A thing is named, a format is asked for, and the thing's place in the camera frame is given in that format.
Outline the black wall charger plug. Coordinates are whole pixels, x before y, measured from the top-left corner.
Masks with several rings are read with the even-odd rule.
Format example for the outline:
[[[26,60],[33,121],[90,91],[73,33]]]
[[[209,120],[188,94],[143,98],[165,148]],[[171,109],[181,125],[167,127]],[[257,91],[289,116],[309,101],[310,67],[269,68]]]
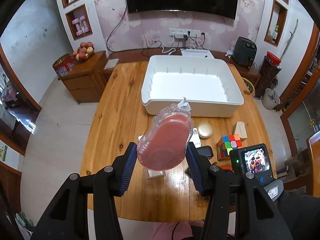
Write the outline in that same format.
[[[214,156],[213,150],[210,146],[201,146],[197,148],[198,154],[208,158],[209,160],[212,159]]]

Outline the pink liquid clear bottle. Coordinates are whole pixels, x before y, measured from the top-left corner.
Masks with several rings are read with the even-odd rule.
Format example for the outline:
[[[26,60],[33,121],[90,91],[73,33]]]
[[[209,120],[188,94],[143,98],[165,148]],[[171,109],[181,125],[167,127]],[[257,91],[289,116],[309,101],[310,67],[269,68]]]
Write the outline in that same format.
[[[193,135],[190,111],[189,102],[183,99],[154,116],[151,127],[137,146],[137,157],[142,166],[153,171],[166,171],[183,161]]]

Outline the white cube power adapter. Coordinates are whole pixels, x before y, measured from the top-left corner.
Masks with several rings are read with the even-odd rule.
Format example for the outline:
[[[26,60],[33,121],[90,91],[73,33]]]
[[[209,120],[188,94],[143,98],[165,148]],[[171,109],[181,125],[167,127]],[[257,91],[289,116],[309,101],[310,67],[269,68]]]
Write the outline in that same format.
[[[146,174],[148,179],[155,179],[155,178],[160,178],[165,176],[164,171],[153,171],[150,169],[146,169]]]

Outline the white toy digital camera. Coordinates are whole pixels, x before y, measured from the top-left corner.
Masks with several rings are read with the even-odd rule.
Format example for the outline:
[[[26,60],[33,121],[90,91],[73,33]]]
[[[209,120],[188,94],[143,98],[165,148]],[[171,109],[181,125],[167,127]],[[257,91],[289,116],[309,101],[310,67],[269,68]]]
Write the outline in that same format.
[[[168,148],[181,150],[185,149],[188,142],[193,142],[200,147],[200,137],[197,129],[189,129],[182,126],[154,127],[149,129],[139,140],[138,149]]]

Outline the multicolour Rubik's cube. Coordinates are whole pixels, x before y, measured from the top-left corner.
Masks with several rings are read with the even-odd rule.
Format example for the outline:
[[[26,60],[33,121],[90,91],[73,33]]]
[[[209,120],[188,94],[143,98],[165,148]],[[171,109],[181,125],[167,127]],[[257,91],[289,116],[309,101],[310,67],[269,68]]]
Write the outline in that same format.
[[[216,144],[217,159],[224,160],[229,157],[231,150],[242,148],[239,134],[225,135]]]

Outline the gold round compact case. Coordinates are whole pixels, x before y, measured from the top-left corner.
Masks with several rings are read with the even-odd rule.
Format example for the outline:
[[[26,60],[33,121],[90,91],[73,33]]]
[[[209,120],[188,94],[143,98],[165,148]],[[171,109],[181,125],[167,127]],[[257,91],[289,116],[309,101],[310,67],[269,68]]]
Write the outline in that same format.
[[[208,139],[213,134],[213,128],[210,123],[203,121],[196,126],[198,135],[201,139]]]

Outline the beige angular plastic box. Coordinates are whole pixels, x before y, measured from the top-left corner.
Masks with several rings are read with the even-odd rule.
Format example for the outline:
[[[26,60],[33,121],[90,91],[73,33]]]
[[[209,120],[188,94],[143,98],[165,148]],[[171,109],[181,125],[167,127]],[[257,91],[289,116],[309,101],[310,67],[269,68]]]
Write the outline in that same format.
[[[241,141],[246,140],[247,139],[246,124],[242,121],[237,121],[233,127],[233,134],[239,135]]]

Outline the orange round tape measure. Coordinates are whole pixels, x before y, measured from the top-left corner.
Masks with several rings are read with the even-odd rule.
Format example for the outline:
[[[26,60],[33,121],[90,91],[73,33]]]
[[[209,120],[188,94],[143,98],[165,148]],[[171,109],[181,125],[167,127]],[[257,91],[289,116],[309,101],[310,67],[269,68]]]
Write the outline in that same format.
[[[226,171],[229,174],[234,174],[234,171],[230,166],[220,165],[219,168]]]

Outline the wooden side cabinet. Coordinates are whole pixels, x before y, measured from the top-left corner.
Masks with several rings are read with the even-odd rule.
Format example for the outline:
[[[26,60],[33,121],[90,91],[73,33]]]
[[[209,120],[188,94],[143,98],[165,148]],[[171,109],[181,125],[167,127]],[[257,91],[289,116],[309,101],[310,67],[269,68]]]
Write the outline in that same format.
[[[105,89],[105,80],[100,73],[107,63],[106,51],[94,53],[87,61],[76,64],[61,80],[75,101],[80,103],[99,102]]]

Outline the large white plastic bin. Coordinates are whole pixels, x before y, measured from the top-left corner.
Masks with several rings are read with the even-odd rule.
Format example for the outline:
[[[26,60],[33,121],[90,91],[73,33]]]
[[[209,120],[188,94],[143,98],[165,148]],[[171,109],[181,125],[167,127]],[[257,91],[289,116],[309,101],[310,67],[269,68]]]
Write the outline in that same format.
[[[153,55],[141,89],[150,115],[187,100],[194,117],[230,118],[244,104],[241,90],[221,59]]]

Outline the small white waste bucket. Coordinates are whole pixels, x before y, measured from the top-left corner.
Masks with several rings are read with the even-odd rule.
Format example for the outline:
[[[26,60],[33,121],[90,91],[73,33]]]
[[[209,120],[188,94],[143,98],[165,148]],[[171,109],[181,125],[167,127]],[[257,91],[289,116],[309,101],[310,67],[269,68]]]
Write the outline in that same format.
[[[277,93],[274,90],[267,88],[265,90],[264,96],[262,97],[263,107],[267,110],[272,110],[274,109],[274,107],[278,106],[280,103],[281,101]]]

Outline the yellow rim trash bin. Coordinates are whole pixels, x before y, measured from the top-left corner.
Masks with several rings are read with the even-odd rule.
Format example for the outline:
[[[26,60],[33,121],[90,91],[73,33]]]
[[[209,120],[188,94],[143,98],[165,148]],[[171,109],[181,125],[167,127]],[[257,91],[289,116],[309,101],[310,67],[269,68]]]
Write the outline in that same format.
[[[255,94],[255,87],[253,86],[253,84],[251,83],[251,81],[249,81],[247,78],[243,77],[242,78],[245,85],[246,85],[246,89],[244,90],[244,93],[247,95],[254,95]]]

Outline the red gift tin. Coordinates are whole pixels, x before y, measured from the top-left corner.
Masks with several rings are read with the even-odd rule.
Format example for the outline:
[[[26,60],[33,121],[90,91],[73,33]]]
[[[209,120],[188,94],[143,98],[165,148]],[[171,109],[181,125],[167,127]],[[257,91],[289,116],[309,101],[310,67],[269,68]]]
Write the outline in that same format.
[[[65,54],[53,63],[53,69],[58,77],[62,77],[68,75],[73,70],[75,63],[75,57]]]

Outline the bowl of apples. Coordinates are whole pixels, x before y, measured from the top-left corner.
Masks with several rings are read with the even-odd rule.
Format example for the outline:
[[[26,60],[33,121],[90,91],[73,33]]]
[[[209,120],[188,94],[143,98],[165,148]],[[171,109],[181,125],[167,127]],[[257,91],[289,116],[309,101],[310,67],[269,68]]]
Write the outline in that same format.
[[[78,62],[84,62],[94,55],[94,44],[92,42],[81,42],[80,47],[73,51],[73,57]]]

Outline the white router box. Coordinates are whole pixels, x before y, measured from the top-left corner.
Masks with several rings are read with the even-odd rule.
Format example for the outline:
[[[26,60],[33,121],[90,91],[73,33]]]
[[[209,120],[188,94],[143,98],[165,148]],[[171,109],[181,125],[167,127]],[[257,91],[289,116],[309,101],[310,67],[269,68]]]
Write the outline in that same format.
[[[214,56],[209,50],[203,50],[203,49],[181,49],[181,55],[189,56],[189,57],[214,59]]]

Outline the dark tall cylinder red lid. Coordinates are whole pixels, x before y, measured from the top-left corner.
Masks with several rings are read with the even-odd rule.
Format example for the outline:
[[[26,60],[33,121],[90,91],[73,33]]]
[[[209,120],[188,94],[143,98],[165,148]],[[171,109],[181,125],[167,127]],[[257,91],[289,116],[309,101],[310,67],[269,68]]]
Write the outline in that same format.
[[[256,99],[261,99],[265,93],[265,90],[281,71],[280,67],[281,59],[271,52],[267,52],[264,56],[263,64],[261,65],[259,74],[261,75],[257,85],[255,86]]]

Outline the black air fryer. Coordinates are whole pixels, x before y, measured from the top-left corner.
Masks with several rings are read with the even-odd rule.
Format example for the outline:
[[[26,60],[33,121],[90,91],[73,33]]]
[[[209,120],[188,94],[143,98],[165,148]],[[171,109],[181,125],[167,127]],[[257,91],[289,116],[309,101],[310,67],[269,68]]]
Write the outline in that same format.
[[[233,50],[232,59],[238,65],[251,68],[256,53],[257,46],[253,41],[244,37],[238,37]]]

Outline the pink dumbbells on shelf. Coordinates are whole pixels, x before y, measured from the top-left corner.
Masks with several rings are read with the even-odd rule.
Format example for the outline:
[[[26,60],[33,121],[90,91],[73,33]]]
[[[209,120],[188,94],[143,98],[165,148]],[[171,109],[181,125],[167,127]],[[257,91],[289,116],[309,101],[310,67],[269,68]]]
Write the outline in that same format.
[[[86,22],[86,16],[82,15],[79,18],[72,20],[72,25],[76,27],[76,36],[80,36],[90,32],[90,28]]]

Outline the white wall power strip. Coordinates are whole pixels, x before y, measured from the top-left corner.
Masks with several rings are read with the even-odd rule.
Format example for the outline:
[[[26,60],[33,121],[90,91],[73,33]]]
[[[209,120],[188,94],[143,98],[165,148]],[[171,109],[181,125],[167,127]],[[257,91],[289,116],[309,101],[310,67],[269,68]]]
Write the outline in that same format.
[[[192,39],[201,38],[202,37],[202,31],[200,30],[194,30],[194,29],[169,29],[169,36],[175,38],[175,39],[183,39],[186,40],[189,37]]]

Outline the sword on wall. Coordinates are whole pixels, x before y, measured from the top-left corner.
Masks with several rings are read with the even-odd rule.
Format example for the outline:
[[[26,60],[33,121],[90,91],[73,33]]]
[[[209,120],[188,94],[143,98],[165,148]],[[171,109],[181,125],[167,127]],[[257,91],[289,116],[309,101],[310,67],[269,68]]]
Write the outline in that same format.
[[[296,30],[297,30],[297,28],[298,28],[298,24],[299,24],[299,19],[296,19],[295,28],[294,28],[293,31],[290,32],[290,38],[289,38],[289,40],[287,41],[287,44],[286,44],[286,46],[285,46],[285,49],[284,49],[283,53],[281,54],[280,60],[282,60],[283,57],[284,57],[284,55],[286,54],[286,52],[287,52],[287,50],[288,50],[288,48],[289,48],[289,46],[290,46],[290,44],[291,44],[291,42],[292,42],[292,40],[293,40],[293,37],[294,37],[294,35],[295,35],[295,33],[296,33]]]

